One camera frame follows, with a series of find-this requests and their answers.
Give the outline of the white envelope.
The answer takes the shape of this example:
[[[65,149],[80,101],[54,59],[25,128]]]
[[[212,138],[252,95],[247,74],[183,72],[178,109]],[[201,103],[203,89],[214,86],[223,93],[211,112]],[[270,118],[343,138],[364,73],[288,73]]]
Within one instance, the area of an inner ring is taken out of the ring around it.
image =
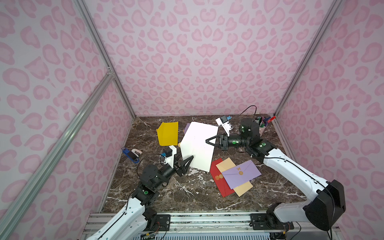
[[[206,139],[216,136],[218,126],[191,122],[187,129],[180,149],[183,160],[193,156],[190,167],[209,172],[214,153],[214,146],[206,143]]]

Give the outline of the yellow envelope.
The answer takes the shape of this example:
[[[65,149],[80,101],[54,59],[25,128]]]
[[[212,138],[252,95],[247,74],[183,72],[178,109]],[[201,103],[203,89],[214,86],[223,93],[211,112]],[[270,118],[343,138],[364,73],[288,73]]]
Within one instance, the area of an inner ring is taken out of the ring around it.
[[[157,129],[159,145],[163,147],[176,146],[178,144],[178,132],[178,122],[162,123]]]

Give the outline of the purple envelope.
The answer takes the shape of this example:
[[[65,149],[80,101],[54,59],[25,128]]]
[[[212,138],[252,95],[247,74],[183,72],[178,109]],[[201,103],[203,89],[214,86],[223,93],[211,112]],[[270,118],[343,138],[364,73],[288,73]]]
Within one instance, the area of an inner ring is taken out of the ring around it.
[[[184,134],[187,132],[187,130],[190,127],[190,125],[191,125],[191,123],[187,123],[186,127],[183,130]]]
[[[253,163],[252,160],[244,162],[238,166],[235,166],[229,170],[226,170],[222,173],[224,179],[227,181],[230,189],[234,189],[236,187],[245,184],[259,176],[261,176],[261,172]]]

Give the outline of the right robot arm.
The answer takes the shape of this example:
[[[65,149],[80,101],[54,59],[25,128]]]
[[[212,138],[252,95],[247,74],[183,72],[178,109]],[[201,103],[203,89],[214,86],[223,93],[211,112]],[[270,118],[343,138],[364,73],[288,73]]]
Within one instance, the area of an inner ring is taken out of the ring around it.
[[[222,126],[226,133],[208,138],[206,143],[223,151],[229,148],[244,148],[251,158],[281,174],[307,198],[304,202],[272,205],[267,214],[273,221],[309,222],[322,231],[330,231],[346,211],[344,186],[337,180],[329,182],[311,173],[291,160],[274,144],[263,140],[259,124],[254,119],[242,119],[237,135],[230,134],[232,126],[229,120],[226,116],[217,118],[217,124]]]

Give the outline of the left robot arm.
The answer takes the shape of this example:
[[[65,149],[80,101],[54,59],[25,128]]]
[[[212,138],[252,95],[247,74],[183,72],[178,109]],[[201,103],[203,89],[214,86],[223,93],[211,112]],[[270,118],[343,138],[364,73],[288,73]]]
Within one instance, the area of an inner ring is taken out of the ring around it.
[[[130,194],[124,207],[89,240],[132,240],[145,229],[159,230],[155,227],[157,212],[152,208],[160,195],[158,188],[169,183],[174,174],[184,176],[194,159],[190,156],[185,160],[174,162],[173,166],[163,165],[160,169],[148,165],[143,169],[140,181],[133,193]]]

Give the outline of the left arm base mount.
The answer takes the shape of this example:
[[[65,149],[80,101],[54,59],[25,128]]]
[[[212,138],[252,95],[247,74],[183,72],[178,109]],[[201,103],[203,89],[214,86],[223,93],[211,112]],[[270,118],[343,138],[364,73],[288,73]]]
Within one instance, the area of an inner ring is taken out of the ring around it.
[[[158,214],[154,209],[148,208],[144,211],[142,217],[145,219],[144,232],[170,230],[171,215],[169,214]]]

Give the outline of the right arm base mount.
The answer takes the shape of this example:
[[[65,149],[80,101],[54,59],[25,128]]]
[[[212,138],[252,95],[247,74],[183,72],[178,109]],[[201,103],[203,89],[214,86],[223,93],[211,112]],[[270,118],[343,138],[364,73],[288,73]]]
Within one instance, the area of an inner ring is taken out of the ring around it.
[[[292,222],[283,223],[278,220],[274,214],[275,208],[278,204],[271,205],[265,213],[250,214],[251,222],[250,227],[253,230],[284,230],[289,231],[294,229]]]

